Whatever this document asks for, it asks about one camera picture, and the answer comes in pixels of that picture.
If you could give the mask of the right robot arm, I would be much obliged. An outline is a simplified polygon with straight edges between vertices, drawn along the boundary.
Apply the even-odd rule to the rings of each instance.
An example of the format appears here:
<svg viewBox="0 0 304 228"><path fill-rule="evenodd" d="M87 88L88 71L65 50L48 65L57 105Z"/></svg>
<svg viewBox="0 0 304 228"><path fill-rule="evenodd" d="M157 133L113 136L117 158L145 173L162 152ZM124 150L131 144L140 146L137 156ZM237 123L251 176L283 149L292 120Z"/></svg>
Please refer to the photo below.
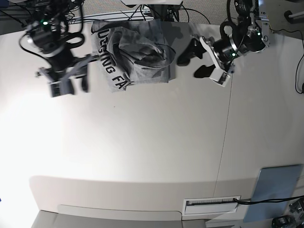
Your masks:
<svg viewBox="0 0 304 228"><path fill-rule="evenodd" d="M80 14L80 29L69 31L67 15L73 9ZM81 0L49 0L38 10L38 18L26 28L23 37L39 51L35 53L26 48L23 51L45 60L50 67L40 67L36 77L44 76L50 86L52 97L74 95L75 90L71 78L81 79L81 88L89 91L88 64L98 56L87 54L76 57L72 50L85 43L83 1Z"/></svg>

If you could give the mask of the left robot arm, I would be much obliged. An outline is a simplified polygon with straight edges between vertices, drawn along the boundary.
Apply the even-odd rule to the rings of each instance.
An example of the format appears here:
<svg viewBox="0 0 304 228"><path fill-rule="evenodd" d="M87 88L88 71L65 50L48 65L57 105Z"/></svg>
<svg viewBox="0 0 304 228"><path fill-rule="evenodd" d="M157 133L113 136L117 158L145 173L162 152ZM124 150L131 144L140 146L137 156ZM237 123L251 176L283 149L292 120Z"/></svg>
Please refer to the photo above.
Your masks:
<svg viewBox="0 0 304 228"><path fill-rule="evenodd" d="M234 23L230 12L231 1L227 1L227 20L219 27L221 38L194 35L186 49L177 59L177 65L185 67L194 57L202 59L208 53L212 59L211 66L202 65L194 73L195 78L209 78L223 86L234 73L233 61L248 52L258 53L269 45L269 25L265 12L260 12L257 0L233 1L238 13Z"/></svg>

